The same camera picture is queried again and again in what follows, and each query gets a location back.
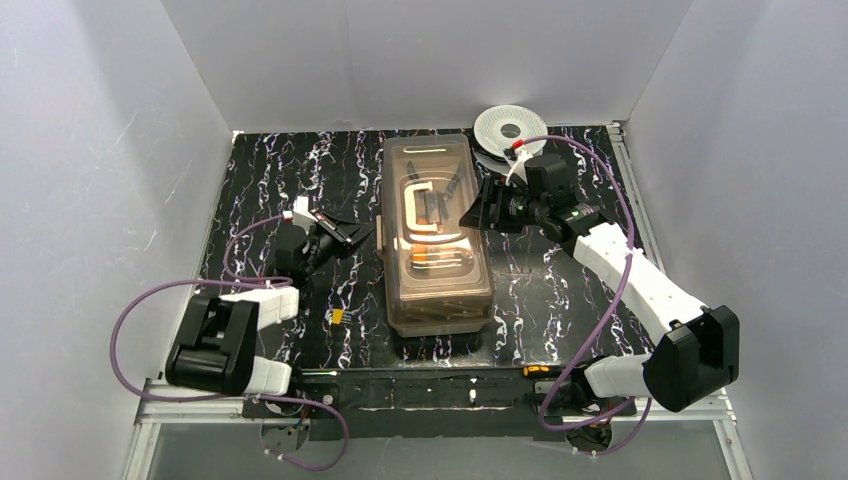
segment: cable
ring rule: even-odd
[[[289,455],[286,455],[280,452],[279,450],[265,447],[265,439],[261,438],[260,430],[260,439],[262,441],[262,446],[265,447],[267,453],[272,453],[274,454],[274,456],[277,457],[277,459],[287,460],[288,462],[293,463],[304,470],[309,470],[310,472],[323,472],[325,470],[333,468],[337,463],[339,463],[339,460],[341,460],[344,454],[347,452],[347,446],[350,442],[350,430],[348,429],[347,422],[345,421],[342,414],[339,413],[338,410],[336,410],[335,408],[329,405],[324,405],[321,402],[316,402],[314,400],[308,400],[305,398],[277,397],[274,395],[260,395],[259,398],[271,402],[299,403],[301,405],[324,409],[325,411],[329,412],[334,417],[336,417],[336,420],[338,420],[339,424],[342,426],[342,448],[341,450],[339,450],[339,453],[335,456],[335,458],[333,458],[332,460],[330,460],[329,463],[326,463],[324,465],[315,465],[314,463],[308,463],[303,460],[300,460],[299,458],[294,458]]]
[[[622,211],[624,212],[624,220],[627,223],[627,249],[632,251],[634,243],[636,241],[636,227],[633,224],[633,216],[631,215],[630,209],[627,206],[627,200],[624,198],[624,193],[621,191],[621,188],[616,183],[615,176],[613,175],[612,171],[607,166],[607,164],[604,163],[604,161],[601,160],[601,158],[598,156],[598,154],[595,153],[594,151],[592,151],[592,149],[590,149],[589,147],[583,145],[580,142],[577,142],[575,140],[572,140],[568,137],[561,136],[561,135],[541,135],[541,136],[533,137],[533,138],[523,140],[523,141],[519,140],[518,142],[516,142],[513,145],[513,148],[518,148],[521,145],[532,143],[532,142],[537,142],[537,141],[540,141],[540,140],[555,140],[555,141],[565,142],[568,145],[572,146],[573,148],[581,150],[586,155],[589,155],[589,157],[592,160],[594,160],[598,164],[599,167],[601,167],[601,169],[604,171],[604,174],[609,179],[610,184],[612,185],[613,190],[615,191],[615,194],[618,197],[618,201],[621,203],[621,208],[622,208]],[[591,348],[595,339],[601,334],[601,331],[603,330],[604,326],[606,326],[607,322],[612,317],[612,314],[613,314],[613,312],[615,312],[615,309],[618,308],[618,304],[621,302],[621,297],[622,297],[622,295],[624,295],[624,289],[627,287],[627,281],[630,278],[630,270],[631,270],[632,267],[633,267],[633,254],[628,253],[625,256],[624,272],[621,275],[621,281],[618,283],[618,288],[615,291],[615,295],[612,298],[612,302],[610,303],[609,308],[607,308],[607,310],[601,316],[601,319],[598,321],[598,324],[595,326],[594,330],[592,330],[592,333],[589,335],[589,337],[586,339],[586,341],[583,342],[583,345],[580,346],[580,349],[577,351],[577,353],[574,355],[574,357],[572,357],[572,359],[568,363],[568,365],[562,370],[562,373],[560,373],[559,377],[557,377],[557,379],[554,381],[554,384],[551,386],[550,390],[548,391],[548,394],[545,395],[545,400],[542,402],[542,406],[539,408],[539,416],[538,416],[539,424],[545,430],[552,431],[552,432],[562,432],[562,431],[566,431],[566,430],[573,430],[575,428],[580,428],[580,427],[583,427],[583,426],[586,426],[586,425],[591,425],[592,423],[597,423],[599,420],[609,418],[609,417],[615,415],[616,413],[620,412],[621,410],[624,410],[625,408],[627,408],[628,406],[633,404],[634,399],[630,398],[627,401],[621,403],[616,408],[613,408],[612,410],[610,410],[610,411],[608,411],[604,414],[598,415],[598,416],[596,416],[594,418],[590,418],[588,420],[584,420],[582,422],[569,423],[569,424],[564,424],[564,425],[551,425],[551,424],[545,422],[545,413],[547,413],[548,407],[550,407],[550,404],[551,404],[551,401],[553,401],[554,395],[559,390],[559,388],[562,386],[563,382],[565,382],[565,379],[568,378],[568,376],[571,374],[571,371],[574,370],[574,367],[577,366],[577,364],[580,362],[580,360],[589,351],[589,349]],[[605,450],[605,452],[604,452],[605,454],[618,451],[620,448],[627,445],[627,443],[629,443],[630,440],[633,439],[633,437],[636,435],[636,433],[642,428],[642,425],[644,424],[645,419],[648,416],[648,411],[650,410],[650,406],[651,406],[651,400],[649,399],[647,408],[645,408],[645,412],[642,414],[642,418],[639,419],[639,423],[636,424],[636,427],[633,429],[633,432],[631,432],[630,435],[627,436],[627,438],[625,438],[621,443],[619,443],[615,447],[612,447],[608,450]]]
[[[296,429],[296,428],[299,428],[301,425],[303,425],[303,421],[306,420],[306,417],[309,416],[309,412],[311,412],[311,411],[312,411],[312,407],[306,407],[303,410],[303,415],[300,416],[300,418],[297,420],[297,423],[292,425],[291,428]]]
[[[232,268],[230,268],[230,252],[232,251],[236,242],[238,242],[238,240],[241,237],[243,237],[245,234],[247,234],[247,232],[253,230],[254,228],[259,228],[262,225],[265,225],[265,224],[268,224],[268,223],[271,223],[271,222],[274,222],[274,221],[278,221],[278,220],[283,220],[283,221],[286,221],[286,222],[291,221],[290,218],[286,218],[285,213],[281,213],[279,215],[274,215],[273,217],[268,217],[264,220],[260,220],[256,223],[252,223],[252,224],[248,225],[247,227],[244,228],[244,230],[238,232],[233,238],[230,239],[229,242],[227,242],[227,246],[224,247],[224,272],[227,275],[235,278],[236,280],[240,280],[242,282],[265,282],[265,281],[277,282],[277,281],[288,280],[289,285],[291,285],[291,280],[288,277],[246,277],[246,276],[237,274],[236,272],[233,271]]]
[[[550,445],[544,445],[544,444],[541,444],[541,443],[531,442],[531,441],[526,441],[524,443],[526,443],[526,444],[528,444],[532,447],[544,448],[546,450],[554,450],[554,451],[563,452],[563,453],[572,453],[572,454],[579,453],[579,454],[586,455],[586,456],[609,455],[610,453],[615,453],[615,452],[621,450],[622,448],[624,448],[625,445],[627,445],[628,443],[630,443],[631,440],[633,440],[633,437],[635,437],[636,433],[639,430],[642,429],[642,425],[645,423],[645,420],[648,418],[648,412],[651,411],[651,405],[652,404],[653,404],[653,399],[649,397],[648,402],[645,404],[645,412],[642,414],[642,417],[639,418],[639,421],[636,423],[636,426],[633,427],[633,430],[630,432],[630,434],[627,435],[624,438],[624,440],[618,442],[615,446],[610,447],[610,448],[603,450],[603,451],[600,451],[600,452],[599,451],[592,451],[592,452],[580,451],[580,450],[577,450],[576,447],[572,448],[572,449],[565,449],[565,448],[553,447],[553,446],[550,446]]]
[[[280,286],[287,286],[291,284],[290,279],[285,279],[288,283],[281,283]],[[112,337],[109,340],[109,362],[112,364],[112,372],[115,374],[115,377],[121,382],[121,385],[124,386],[127,390],[132,393],[138,395],[143,400],[156,400],[159,402],[197,402],[200,400],[213,400],[216,398],[226,398],[226,395],[214,394],[214,395],[201,395],[196,397],[165,397],[162,395],[156,395],[153,393],[145,392],[131,384],[124,373],[121,371],[120,365],[118,365],[118,334],[121,332],[121,327],[124,325],[124,322],[127,319],[127,316],[132,312],[132,310],[138,306],[139,303],[144,301],[147,297],[159,293],[162,290],[167,290],[169,288],[181,287],[186,285],[207,285],[207,286],[215,286],[215,287],[236,287],[236,288],[267,288],[263,284],[249,284],[249,283],[238,283],[238,282],[225,282],[223,280],[203,280],[203,279],[190,279],[190,280],[176,280],[173,282],[163,283],[158,287],[153,287],[150,290],[142,293],[138,297],[136,297],[129,305],[121,312],[121,315],[118,316],[118,321],[115,322],[115,327],[112,328]]]
[[[283,416],[283,417],[286,417],[286,418],[290,418],[290,417],[294,417],[294,416],[296,416],[296,415],[300,415],[300,412],[302,412],[302,411],[303,411],[303,405],[301,405],[300,407],[298,407],[298,408],[297,408],[297,410],[295,410],[295,411],[293,411],[293,412],[291,412],[291,413],[287,413],[287,414],[282,415],[282,416]]]

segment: small yellow object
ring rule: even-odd
[[[530,365],[528,367],[524,367],[524,376],[544,376],[550,373],[551,368],[546,365]]]

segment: floor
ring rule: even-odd
[[[201,276],[224,278],[223,248],[247,225],[290,209],[295,197],[343,219],[374,221],[380,212],[382,144],[387,138],[470,129],[338,133],[242,134],[221,187]],[[616,172],[624,188],[606,128],[554,127],[592,148]],[[568,146],[548,142],[577,174],[577,190],[589,201],[621,214],[615,194],[596,165]],[[478,176],[482,167],[477,166]],[[274,228],[243,239],[234,268],[266,272]],[[559,364],[571,358],[609,304],[612,291],[571,260],[539,231],[486,235],[496,285],[495,319],[479,334],[404,339],[386,322],[382,262],[372,235],[352,258],[332,261],[314,276],[307,310],[282,328],[260,333],[259,354],[300,368],[362,369]],[[343,308],[349,324],[332,325],[327,311]],[[599,354],[640,354],[651,348],[646,332],[619,307],[592,350]]]
[[[623,428],[620,435],[626,435]],[[489,480],[501,478],[730,479],[709,421],[648,422],[639,440],[602,460],[563,453],[564,445],[528,438],[368,438],[353,440],[347,456],[325,479]],[[272,446],[278,444],[266,439]],[[291,437],[280,437],[284,448]],[[308,441],[295,456],[326,462],[339,442]],[[315,478],[263,455],[257,425],[164,425],[151,480]]]

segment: metal frame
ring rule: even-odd
[[[657,239],[654,236],[653,228],[651,228],[651,222],[648,220],[648,212],[645,210],[645,204],[642,201],[642,195],[639,193],[639,187],[636,185],[636,177],[633,174],[633,162],[630,154],[627,152],[627,145],[624,142],[626,132],[620,122],[613,122],[607,125],[606,128],[607,133],[609,133],[610,142],[612,143],[618,170],[621,172],[621,178],[624,181],[624,188],[630,199],[633,220],[636,222],[636,226],[639,228],[639,233],[642,236],[645,255],[657,265],[657,268],[661,272],[665,273],[665,267],[660,258],[659,248],[657,246]],[[708,401],[709,408],[705,408],[703,405],[704,401]],[[719,402],[723,404],[721,409],[724,411],[724,414],[719,413],[717,416],[723,418],[710,418],[711,415],[718,413],[712,407],[717,407]],[[644,400],[641,401],[641,404],[637,401],[636,407],[639,412],[642,412]],[[665,409],[658,405],[652,407],[646,421],[659,419],[655,417],[655,408],[665,411]],[[658,416],[662,417],[663,414],[658,412]],[[736,413],[734,413],[733,406],[727,397],[727,390],[721,389],[721,392],[718,394],[710,395],[680,413],[665,411],[665,416],[671,417],[667,418],[668,420],[713,420],[719,445],[724,454],[727,469],[730,472],[730,478],[733,480],[750,480],[753,478],[751,476],[751,470],[748,468],[748,460],[745,458],[745,452],[742,450],[742,443],[739,441],[739,435],[736,433]],[[615,418],[614,420],[622,421],[625,419]]]
[[[633,175],[632,161],[624,143],[625,133],[622,130],[621,124],[618,122],[606,125],[606,128],[612,142],[616,164],[621,172],[624,187],[630,199],[634,221],[642,235],[645,254],[661,271],[665,272],[657,248],[657,241],[636,185],[636,179]],[[186,389],[172,387],[163,380],[148,382],[145,390],[150,393],[166,396],[189,395],[193,393]],[[295,422],[295,419],[287,418],[267,420],[243,418],[243,401],[244,399],[241,397],[233,397],[200,403],[140,402],[124,479],[147,479],[153,462],[160,426],[163,423],[285,425]],[[627,423],[632,424],[641,416],[645,404],[645,399],[637,400],[636,416],[614,417],[613,422],[622,425]],[[564,417],[563,421],[573,422],[584,419],[585,417]],[[695,403],[680,413],[669,412],[661,406],[654,404],[648,414],[647,421],[712,421],[730,478],[733,480],[750,480],[753,478],[736,432],[736,414],[724,389]]]

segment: white panel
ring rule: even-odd
[[[627,117],[691,0],[163,0],[232,129]]]
[[[690,0],[351,0],[364,127],[468,127],[518,104],[548,123],[627,118]]]
[[[118,478],[138,399],[109,335],[142,290],[194,273],[231,133],[158,2],[3,2],[0,19],[0,477]],[[136,384],[186,294],[130,319]]]
[[[232,130],[360,125],[344,0],[163,0]]]
[[[671,277],[739,315],[756,478],[848,471],[848,5],[697,0],[628,124]]]

